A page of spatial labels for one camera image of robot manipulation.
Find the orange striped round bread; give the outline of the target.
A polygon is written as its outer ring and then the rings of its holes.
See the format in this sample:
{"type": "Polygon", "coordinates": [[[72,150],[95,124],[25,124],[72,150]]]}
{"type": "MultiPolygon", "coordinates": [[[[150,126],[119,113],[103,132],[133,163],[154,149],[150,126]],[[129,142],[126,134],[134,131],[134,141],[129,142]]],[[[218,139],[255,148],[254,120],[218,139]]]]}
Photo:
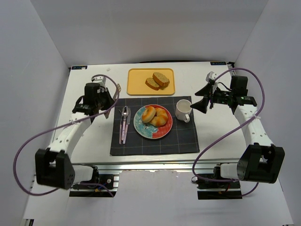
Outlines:
{"type": "Polygon", "coordinates": [[[164,126],[168,121],[168,115],[162,108],[155,108],[155,116],[151,119],[150,124],[155,127],[164,126]]]}

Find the ring-shaped bagel bread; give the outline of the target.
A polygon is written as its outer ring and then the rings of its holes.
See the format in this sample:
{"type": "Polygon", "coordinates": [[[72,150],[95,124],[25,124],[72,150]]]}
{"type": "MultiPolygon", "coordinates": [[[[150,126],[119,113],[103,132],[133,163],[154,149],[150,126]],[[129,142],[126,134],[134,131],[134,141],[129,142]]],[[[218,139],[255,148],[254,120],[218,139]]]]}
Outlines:
{"type": "Polygon", "coordinates": [[[156,109],[153,106],[146,106],[145,111],[142,114],[142,122],[150,122],[156,114],[156,109]]]}

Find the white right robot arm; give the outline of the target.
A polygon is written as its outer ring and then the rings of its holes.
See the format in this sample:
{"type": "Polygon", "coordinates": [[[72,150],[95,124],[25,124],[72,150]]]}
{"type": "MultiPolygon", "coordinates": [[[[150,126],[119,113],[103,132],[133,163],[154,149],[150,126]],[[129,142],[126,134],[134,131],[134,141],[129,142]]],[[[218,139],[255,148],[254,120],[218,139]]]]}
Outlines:
{"type": "Polygon", "coordinates": [[[202,100],[192,104],[191,108],[206,113],[214,104],[227,105],[239,122],[246,150],[238,163],[222,163],[218,168],[216,182],[232,182],[236,180],[258,183],[275,183],[285,156],[284,149],[277,147],[266,134],[261,120],[256,115],[257,103],[254,97],[248,96],[245,76],[234,75],[228,91],[218,88],[218,77],[210,72],[207,85],[195,95],[202,100]]]}

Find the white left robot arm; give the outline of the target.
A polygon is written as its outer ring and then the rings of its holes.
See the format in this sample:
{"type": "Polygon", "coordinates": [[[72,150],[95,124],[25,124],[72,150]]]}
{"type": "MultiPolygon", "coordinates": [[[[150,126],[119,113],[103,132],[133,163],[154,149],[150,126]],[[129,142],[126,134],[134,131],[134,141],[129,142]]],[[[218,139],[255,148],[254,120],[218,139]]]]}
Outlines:
{"type": "Polygon", "coordinates": [[[85,85],[84,95],[79,97],[72,110],[71,125],[47,147],[35,154],[37,183],[68,190],[73,184],[97,181],[96,168],[92,165],[73,165],[71,155],[84,132],[99,111],[108,110],[114,101],[105,83],[90,82],[85,85]]]}

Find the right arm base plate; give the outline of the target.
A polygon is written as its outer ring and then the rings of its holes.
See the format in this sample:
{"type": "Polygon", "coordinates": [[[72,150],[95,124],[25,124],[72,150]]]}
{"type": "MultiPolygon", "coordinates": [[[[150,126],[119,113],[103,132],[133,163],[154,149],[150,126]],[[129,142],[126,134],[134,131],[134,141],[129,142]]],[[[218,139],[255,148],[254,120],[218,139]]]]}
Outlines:
{"type": "Polygon", "coordinates": [[[199,200],[242,199],[239,182],[211,182],[198,179],[196,184],[199,200]]]}

